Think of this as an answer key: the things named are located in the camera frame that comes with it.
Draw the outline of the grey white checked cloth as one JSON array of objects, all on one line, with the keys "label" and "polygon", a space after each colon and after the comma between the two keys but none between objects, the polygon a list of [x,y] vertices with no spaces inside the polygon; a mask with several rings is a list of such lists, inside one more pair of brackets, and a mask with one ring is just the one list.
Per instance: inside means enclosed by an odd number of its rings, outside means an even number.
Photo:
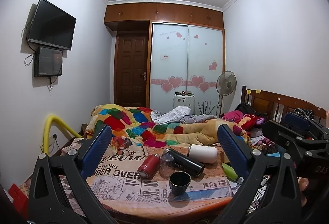
[{"label": "grey white checked cloth", "polygon": [[151,120],[155,124],[170,124],[170,123],[204,123],[206,120],[217,119],[210,114],[195,115],[191,114],[191,108],[187,106],[177,106],[167,113],[162,113],[157,110],[152,110]]}]

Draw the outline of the black thermos bottle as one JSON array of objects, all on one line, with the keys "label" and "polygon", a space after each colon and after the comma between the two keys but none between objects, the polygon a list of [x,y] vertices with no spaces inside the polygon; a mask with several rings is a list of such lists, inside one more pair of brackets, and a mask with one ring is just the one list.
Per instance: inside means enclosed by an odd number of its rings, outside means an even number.
[{"label": "black thermos bottle", "polygon": [[166,148],[163,153],[170,154],[173,157],[174,164],[179,168],[182,168],[190,176],[199,177],[205,169],[204,164],[192,160],[191,158],[181,154],[175,149]]}]

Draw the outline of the dark brown wooden door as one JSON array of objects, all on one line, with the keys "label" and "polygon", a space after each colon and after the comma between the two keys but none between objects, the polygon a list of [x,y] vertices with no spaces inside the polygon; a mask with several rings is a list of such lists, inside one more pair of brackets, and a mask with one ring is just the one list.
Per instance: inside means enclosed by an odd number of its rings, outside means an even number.
[{"label": "dark brown wooden door", "polygon": [[120,32],[114,57],[114,103],[123,107],[146,105],[147,32]]}]

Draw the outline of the dark green ceramic cup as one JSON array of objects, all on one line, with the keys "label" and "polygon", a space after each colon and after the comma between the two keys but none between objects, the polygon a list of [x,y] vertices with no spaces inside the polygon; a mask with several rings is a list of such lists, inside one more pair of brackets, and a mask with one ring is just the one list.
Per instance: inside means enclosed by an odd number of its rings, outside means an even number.
[{"label": "dark green ceramic cup", "polygon": [[191,183],[191,176],[184,171],[177,171],[169,177],[169,187],[174,195],[183,194]]}]

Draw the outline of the yellow padded rail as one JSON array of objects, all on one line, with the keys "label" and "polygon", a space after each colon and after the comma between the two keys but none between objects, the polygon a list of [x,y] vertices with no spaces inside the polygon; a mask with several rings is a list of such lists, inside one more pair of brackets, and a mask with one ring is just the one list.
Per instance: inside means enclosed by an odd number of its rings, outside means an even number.
[{"label": "yellow padded rail", "polygon": [[45,124],[44,124],[44,132],[43,132],[43,139],[42,139],[42,152],[49,155],[49,146],[52,144],[50,142],[50,138],[55,133],[64,135],[67,140],[71,138],[81,138],[73,128],[71,128],[62,118],[55,114],[49,114],[46,117]]}]

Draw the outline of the small wall mounted monitor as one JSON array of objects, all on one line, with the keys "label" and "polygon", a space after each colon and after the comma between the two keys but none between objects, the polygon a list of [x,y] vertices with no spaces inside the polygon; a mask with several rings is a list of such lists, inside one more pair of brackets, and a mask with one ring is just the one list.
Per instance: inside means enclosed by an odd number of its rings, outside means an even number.
[{"label": "small wall mounted monitor", "polygon": [[39,47],[34,55],[34,77],[62,75],[63,51]]}]

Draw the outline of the clear plastic tumbler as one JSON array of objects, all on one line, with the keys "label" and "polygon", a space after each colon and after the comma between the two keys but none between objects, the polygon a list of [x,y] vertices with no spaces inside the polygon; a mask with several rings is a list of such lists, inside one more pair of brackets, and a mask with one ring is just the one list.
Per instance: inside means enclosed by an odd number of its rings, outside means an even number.
[{"label": "clear plastic tumbler", "polygon": [[174,157],[171,154],[163,154],[160,160],[159,174],[165,179],[169,177],[176,171],[174,164]]}]

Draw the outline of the wooden bed headboard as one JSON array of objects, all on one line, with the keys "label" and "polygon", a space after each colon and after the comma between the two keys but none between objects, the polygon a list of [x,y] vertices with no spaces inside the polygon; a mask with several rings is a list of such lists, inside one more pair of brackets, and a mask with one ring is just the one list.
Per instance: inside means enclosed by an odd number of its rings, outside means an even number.
[{"label": "wooden bed headboard", "polygon": [[293,113],[296,108],[301,108],[311,110],[315,121],[325,127],[328,125],[328,113],[325,109],[299,98],[242,86],[241,102],[248,103],[254,110],[266,114],[269,120],[278,123],[287,112]]}]

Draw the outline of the white bedside cabinet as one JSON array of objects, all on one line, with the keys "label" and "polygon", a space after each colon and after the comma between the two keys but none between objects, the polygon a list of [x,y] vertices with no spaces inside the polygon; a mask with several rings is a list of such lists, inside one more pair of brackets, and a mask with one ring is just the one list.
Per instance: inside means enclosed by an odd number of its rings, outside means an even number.
[{"label": "white bedside cabinet", "polygon": [[186,106],[191,109],[190,113],[195,111],[195,96],[193,93],[188,91],[175,91],[173,97],[173,108],[177,106]]}]

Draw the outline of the newspaper print tablecloth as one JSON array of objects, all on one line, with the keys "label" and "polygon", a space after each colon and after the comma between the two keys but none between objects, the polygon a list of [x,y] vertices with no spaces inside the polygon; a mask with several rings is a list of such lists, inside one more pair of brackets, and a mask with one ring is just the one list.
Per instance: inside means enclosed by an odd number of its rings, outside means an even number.
[{"label": "newspaper print tablecloth", "polygon": [[80,174],[77,138],[59,156],[41,153],[32,175],[28,218],[35,223],[191,223],[218,214],[231,201],[233,192],[221,159],[205,165],[199,177],[181,195],[174,195],[169,179],[156,173],[141,179],[137,170],[151,154],[162,148],[117,141],[112,135],[94,174]]}]

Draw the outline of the colourful patchwork blanket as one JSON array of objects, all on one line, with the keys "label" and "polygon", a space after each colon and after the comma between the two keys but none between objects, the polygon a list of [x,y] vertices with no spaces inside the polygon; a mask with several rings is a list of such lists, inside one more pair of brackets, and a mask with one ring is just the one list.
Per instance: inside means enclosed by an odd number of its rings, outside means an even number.
[{"label": "colourful patchwork blanket", "polygon": [[250,143],[249,133],[234,122],[210,119],[201,123],[156,124],[151,120],[150,108],[122,107],[115,104],[99,105],[91,113],[85,133],[92,136],[106,124],[117,141],[130,138],[136,143],[154,148],[176,145],[213,145],[218,142],[218,128],[226,124],[233,133]]}]

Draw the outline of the light green bottle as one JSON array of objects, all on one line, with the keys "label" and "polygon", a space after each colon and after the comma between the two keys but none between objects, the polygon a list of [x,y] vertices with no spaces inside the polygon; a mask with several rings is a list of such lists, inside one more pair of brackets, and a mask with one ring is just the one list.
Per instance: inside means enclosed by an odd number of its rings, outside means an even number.
[{"label": "light green bottle", "polygon": [[225,163],[222,163],[221,166],[224,171],[224,174],[226,175],[226,177],[229,180],[236,182],[238,184],[243,183],[243,181],[244,181],[243,178],[238,176],[237,173],[235,172],[235,170],[231,166],[229,166],[228,164],[225,164]]}]

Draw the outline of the sliding wardrobe with heart stickers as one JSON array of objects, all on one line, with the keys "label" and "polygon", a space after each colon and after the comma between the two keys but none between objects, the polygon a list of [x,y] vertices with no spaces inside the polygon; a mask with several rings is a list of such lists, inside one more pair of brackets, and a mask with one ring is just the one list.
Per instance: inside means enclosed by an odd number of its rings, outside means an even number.
[{"label": "sliding wardrobe with heart stickers", "polygon": [[168,112],[175,91],[188,91],[197,106],[214,113],[216,81],[225,68],[225,31],[220,11],[172,3],[109,5],[105,25],[120,32],[147,32],[145,107]]}]

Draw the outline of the standing electric fan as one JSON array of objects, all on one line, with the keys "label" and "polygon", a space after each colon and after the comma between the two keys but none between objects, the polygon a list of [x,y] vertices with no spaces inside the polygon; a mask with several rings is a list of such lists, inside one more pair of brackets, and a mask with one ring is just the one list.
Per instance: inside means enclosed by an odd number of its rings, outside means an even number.
[{"label": "standing electric fan", "polygon": [[222,110],[222,102],[225,96],[233,93],[236,88],[236,77],[232,71],[226,70],[219,75],[216,81],[216,90],[219,95],[216,108],[216,117],[219,117]]}]

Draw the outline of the red thermos bottle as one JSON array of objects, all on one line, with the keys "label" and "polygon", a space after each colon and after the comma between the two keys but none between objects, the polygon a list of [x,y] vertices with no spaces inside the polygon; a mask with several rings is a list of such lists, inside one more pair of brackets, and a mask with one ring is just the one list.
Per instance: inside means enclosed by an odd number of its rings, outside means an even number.
[{"label": "red thermos bottle", "polygon": [[151,178],[160,165],[160,156],[158,154],[149,155],[144,162],[139,166],[137,172],[141,179]]}]

